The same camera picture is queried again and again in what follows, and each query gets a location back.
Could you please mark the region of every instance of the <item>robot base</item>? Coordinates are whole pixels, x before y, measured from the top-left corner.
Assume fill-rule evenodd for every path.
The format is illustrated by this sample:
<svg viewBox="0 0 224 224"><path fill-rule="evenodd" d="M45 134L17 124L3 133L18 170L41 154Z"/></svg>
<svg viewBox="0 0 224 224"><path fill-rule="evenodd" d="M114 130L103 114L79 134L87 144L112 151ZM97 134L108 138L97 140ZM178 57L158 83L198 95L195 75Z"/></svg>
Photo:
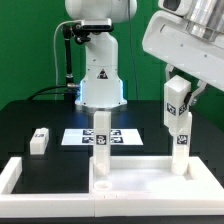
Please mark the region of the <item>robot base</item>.
<svg viewBox="0 0 224 224"><path fill-rule="evenodd" d="M76 110L87 112L87 113L95 113L96 111L110 111L110 112L120 112L125 111L127 109L127 104L121 104L112 108L97 108L97 107L88 107L85 105L75 104Z"/></svg>

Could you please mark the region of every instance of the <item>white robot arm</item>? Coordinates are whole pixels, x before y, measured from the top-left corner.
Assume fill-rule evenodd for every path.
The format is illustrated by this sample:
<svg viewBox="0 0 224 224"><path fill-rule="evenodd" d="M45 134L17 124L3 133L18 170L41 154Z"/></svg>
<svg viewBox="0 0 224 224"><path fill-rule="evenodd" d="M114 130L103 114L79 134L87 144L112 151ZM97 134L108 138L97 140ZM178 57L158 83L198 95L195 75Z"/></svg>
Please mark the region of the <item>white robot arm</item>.
<svg viewBox="0 0 224 224"><path fill-rule="evenodd" d="M172 171L183 175L188 167L194 97L210 84L224 91L224 1L159 0L165 11L154 14L143 39L143 49L168 63L164 88L164 124L173 136ZM199 88L190 93L190 83L178 68L196 78Z"/></svg>
<svg viewBox="0 0 224 224"><path fill-rule="evenodd" d="M84 41L82 37L76 39L86 46L86 75L80 84L76 108L95 111L125 106L123 83L117 74L118 43L108 32L112 22L124 22L134 16L136 0L65 0L65 6L72 19L81 20L75 24L76 31L85 33Z"/></svg>

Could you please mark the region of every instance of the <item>black tabletop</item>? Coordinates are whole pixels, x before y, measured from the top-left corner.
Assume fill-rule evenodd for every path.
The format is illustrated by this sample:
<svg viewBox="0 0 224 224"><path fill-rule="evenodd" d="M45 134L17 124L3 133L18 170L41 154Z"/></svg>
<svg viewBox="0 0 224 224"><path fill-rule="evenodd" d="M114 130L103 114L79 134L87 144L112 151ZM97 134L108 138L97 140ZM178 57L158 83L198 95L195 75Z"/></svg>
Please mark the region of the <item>black tabletop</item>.
<svg viewBox="0 0 224 224"><path fill-rule="evenodd" d="M191 155L199 156L224 186L224 133L192 110ZM138 129L144 145L111 147L112 155L171 155L172 138L163 125L163 103L129 101L112 113L112 128ZM0 169L21 156L23 172L13 193L88 193L89 157L93 146L62 146L65 129L93 128L93 114L64 101L14 101L0 112ZM44 155L30 155L37 128L49 128ZM113 217L69 219L0 219L1 223L223 223L223 216Z"/></svg>

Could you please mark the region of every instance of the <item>tall white block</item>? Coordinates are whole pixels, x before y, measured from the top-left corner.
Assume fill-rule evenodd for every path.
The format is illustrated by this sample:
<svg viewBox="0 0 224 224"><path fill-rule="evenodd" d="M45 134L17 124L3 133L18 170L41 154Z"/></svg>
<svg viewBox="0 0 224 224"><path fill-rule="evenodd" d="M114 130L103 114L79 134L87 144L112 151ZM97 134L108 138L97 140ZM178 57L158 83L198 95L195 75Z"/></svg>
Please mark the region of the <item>tall white block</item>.
<svg viewBox="0 0 224 224"><path fill-rule="evenodd" d="M94 172L107 175L110 172L111 112L97 111L94 114Z"/></svg>
<svg viewBox="0 0 224 224"><path fill-rule="evenodd" d="M185 126L189 106L184 99L191 90L191 83L176 75L164 87L164 124L172 136L176 136Z"/></svg>

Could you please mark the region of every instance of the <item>green wall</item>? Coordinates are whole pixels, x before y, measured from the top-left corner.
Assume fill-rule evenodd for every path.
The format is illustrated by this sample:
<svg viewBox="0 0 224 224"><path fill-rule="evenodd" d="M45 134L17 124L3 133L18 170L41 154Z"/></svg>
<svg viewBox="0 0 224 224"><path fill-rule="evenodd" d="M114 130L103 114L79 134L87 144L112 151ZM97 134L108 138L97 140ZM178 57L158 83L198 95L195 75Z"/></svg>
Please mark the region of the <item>green wall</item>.
<svg viewBox="0 0 224 224"><path fill-rule="evenodd" d="M141 43L149 19L158 10L157 3L158 0L138 0L138 12L132 20L141 100L163 98L165 64L144 53ZM65 20L69 18L64 0L0 0L0 108L55 84L53 35L57 25ZM128 23L115 25L113 35L120 47L119 76L125 81L127 98L135 99L128 33ZM64 43L61 35L57 40L60 84L64 84ZM79 82L85 74L85 51L75 44L72 48L75 80ZM224 93L210 88L196 109L224 130Z"/></svg>

